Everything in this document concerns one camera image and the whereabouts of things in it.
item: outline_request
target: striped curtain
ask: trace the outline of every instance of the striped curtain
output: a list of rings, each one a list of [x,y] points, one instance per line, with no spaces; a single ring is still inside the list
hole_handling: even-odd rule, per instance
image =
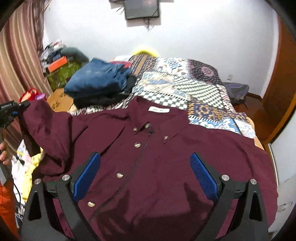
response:
[[[44,0],[26,0],[0,32],[0,103],[18,102],[30,88],[48,97],[52,90],[44,78],[39,56],[43,51]],[[6,141],[15,153],[22,140],[18,120],[6,130]]]

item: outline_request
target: button-down shirt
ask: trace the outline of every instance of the button-down shirt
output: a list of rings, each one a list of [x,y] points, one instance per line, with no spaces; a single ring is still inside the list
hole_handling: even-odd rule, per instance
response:
[[[190,167],[194,152],[233,180],[256,179],[269,225],[274,221],[276,182],[266,152],[253,139],[189,124],[187,111],[136,97],[126,109],[72,117],[38,101],[21,121],[46,152],[38,167],[45,181],[73,173],[91,152],[100,153],[101,167],[78,205],[102,240],[190,240],[213,206]]]

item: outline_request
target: orange clothing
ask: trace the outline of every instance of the orange clothing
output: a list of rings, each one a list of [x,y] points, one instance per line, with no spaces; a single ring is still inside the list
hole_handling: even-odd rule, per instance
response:
[[[0,184],[0,215],[11,232],[20,239],[15,223],[15,204],[12,181],[7,181],[4,186]]]

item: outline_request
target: patchwork bedspread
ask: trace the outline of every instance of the patchwork bedspread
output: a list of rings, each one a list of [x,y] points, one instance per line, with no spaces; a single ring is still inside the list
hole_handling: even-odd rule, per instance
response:
[[[91,106],[73,115],[126,108],[135,96],[141,96],[163,106],[188,110],[190,124],[255,138],[246,114],[234,110],[217,70],[211,65],[191,59],[148,55],[119,56],[112,61],[131,65],[131,74],[137,77],[132,93],[117,104]]]

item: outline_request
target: wall outlet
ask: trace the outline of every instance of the wall outlet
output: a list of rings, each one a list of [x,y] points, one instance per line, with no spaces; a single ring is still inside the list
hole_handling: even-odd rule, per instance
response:
[[[229,74],[227,77],[228,80],[232,80],[232,74]]]

